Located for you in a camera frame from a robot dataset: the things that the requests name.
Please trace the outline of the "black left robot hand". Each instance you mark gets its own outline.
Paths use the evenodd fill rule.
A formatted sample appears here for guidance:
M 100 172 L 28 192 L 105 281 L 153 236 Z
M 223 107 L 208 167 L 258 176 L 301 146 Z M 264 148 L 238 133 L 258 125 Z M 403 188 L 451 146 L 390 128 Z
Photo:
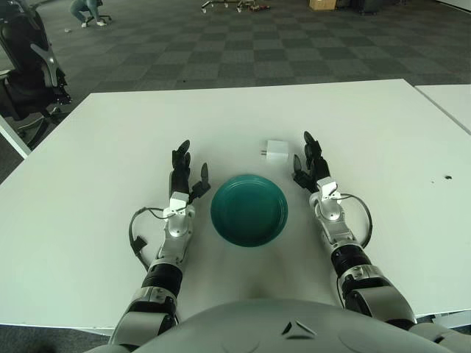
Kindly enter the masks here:
M 188 196 L 187 204 L 191 204 L 194 199 L 199 199 L 210 190 L 208 164 L 204 163 L 201 168 L 201 180 L 192 189 L 189 188 L 189 177 L 191 173 L 191 154 L 188 151 L 191 145 L 190 140 L 185 140 L 172 151 L 172 172 L 170 173 L 169 195 L 174 192 L 184 193 Z

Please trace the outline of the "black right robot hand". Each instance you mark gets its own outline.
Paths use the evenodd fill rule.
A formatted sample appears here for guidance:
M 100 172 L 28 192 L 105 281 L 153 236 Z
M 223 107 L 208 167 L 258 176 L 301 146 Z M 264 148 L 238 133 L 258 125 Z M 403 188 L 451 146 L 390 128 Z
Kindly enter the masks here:
M 302 169 L 302 163 L 297 154 L 293 158 L 293 180 L 303 189 L 311 193 L 317 192 L 317 182 L 330 176 L 327 161 L 322 156 L 322 148 L 308 131 L 304 131 L 305 164 L 307 171 Z

